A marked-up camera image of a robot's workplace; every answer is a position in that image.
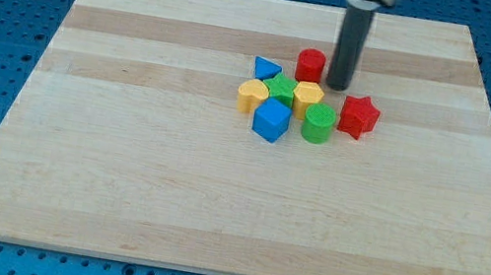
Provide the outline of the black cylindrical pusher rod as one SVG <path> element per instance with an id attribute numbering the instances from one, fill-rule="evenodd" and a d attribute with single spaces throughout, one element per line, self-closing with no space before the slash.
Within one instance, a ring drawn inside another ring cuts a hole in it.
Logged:
<path id="1" fill-rule="evenodd" d="M 326 76 L 326 84 L 333 91 L 349 88 L 375 14 L 351 4 L 346 7 Z"/>

